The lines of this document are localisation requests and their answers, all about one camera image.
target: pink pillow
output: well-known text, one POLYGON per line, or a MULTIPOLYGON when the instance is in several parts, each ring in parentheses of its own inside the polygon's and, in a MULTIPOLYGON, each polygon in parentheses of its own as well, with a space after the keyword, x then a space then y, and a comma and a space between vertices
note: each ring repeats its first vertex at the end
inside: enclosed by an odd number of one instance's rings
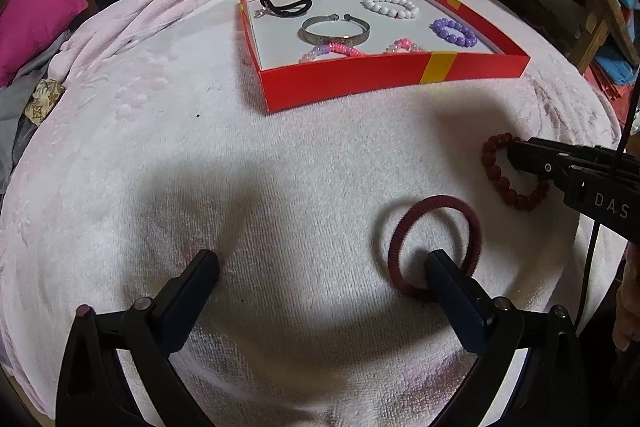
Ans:
POLYGON ((87 6, 85 0, 9 0, 0 14, 0 86, 11 84, 87 6))

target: black cord bracelet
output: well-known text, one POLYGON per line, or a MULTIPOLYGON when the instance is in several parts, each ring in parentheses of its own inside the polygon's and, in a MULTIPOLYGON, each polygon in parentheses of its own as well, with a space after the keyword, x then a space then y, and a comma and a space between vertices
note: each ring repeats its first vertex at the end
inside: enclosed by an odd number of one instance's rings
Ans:
POLYGON ((263 8, 255 12, 255 17, 262 17, 265 13, 271 12, 276 17, 298 17, 304 15, 311 8, 311 0, 300 0, 292 2, 291 4, 285 4, 284 6, 276 6, 270 0, 260 0, 263 8))

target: red bead bracelet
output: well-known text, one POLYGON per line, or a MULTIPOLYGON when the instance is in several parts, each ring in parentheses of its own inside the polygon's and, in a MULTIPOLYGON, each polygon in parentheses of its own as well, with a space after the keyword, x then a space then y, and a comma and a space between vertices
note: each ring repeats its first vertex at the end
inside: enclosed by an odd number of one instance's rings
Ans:
POLYGON ((513 206, 516 210, 530 212, 546 198, 546 194, 549 192, 549 184, 547 182, 539 182, 538 187, 529 196, 518 194, 511 188, 509 179, 502 175, 502 170, 495 164, 495 152, 498 149, 503 149, 510 143, 521 140, 518 136, 514 137, 513 134, 508 132, 490 137, 489 140, 482 144, 482 165, 486 171, 486 177, 493 182, 505 204, 513 206))

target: patterned fabric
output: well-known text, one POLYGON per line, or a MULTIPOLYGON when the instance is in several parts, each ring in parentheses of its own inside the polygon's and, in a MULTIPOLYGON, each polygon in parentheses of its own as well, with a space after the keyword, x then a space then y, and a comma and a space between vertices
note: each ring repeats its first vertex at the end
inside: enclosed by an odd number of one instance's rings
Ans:
POLYGON ((24 110, 24 115, 39 126, 64 92, 65 88, 59 82, 43 78, 33 91, 33 96, 24 110))

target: yellow tape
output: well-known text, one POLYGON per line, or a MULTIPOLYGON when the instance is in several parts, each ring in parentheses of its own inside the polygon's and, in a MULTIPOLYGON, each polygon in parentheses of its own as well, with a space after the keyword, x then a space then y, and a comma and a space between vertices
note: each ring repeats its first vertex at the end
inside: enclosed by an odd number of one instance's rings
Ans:
POLYGON ((451 6, 454 10, 457 10, 462 5, 462 3, 459 0, 447 0, 447 4, 451 6))
POLYGON ((447 73, 456 61, 458 54, 456 52, 433 52, 424 68, 424 73, 420 79, 421 84, 431 84, 434 82, 443 82, 447 78, 447 73))

